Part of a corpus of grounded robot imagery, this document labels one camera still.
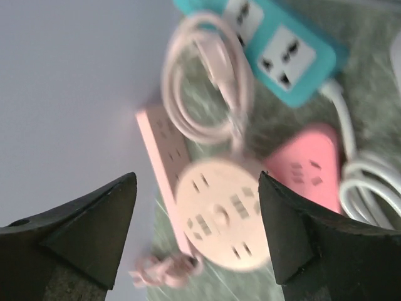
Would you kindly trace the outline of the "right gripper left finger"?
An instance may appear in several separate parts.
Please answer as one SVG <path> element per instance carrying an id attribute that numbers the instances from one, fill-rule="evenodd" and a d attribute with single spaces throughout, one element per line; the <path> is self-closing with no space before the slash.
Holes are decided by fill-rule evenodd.
<path id="1" fill-rule="evenodd" d="M 130 172 L 1 228 L 2 300 L 104 300 L 122 259 L 137 197 Z"/>

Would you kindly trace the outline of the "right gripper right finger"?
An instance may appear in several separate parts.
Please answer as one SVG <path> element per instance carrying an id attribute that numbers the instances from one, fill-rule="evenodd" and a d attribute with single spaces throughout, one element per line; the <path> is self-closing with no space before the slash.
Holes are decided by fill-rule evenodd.
<path id="1" fill-rule="evenodd" d="M 286 300 L 399 300 L 400 233 L 346 218 L 262 172 L 261 216 Z"/>

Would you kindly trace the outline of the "pink round power strip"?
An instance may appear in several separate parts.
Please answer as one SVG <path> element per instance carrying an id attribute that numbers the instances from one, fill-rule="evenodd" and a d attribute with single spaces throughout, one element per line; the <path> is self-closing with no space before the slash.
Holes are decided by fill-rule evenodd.
<path id="1" fill-rule="evenodd" d="M 229 111 L 219 125 L 198 124 L 181 97 L 182 52 L 190 49 Z M 172 123 L 200 144 L 231 143 L 226 155 L 203 158 L 180 174 L 175 202 L 184 233 L 206 259 L 235 272 L 249 272 L 270 258 L 259 205 L 264 167 L 246 154 L 245 133 L 254 104 L 254 75 L 236 33 L 216 13 L 200 11 L 180 23 L 166 51 L 161 96 Z"/>

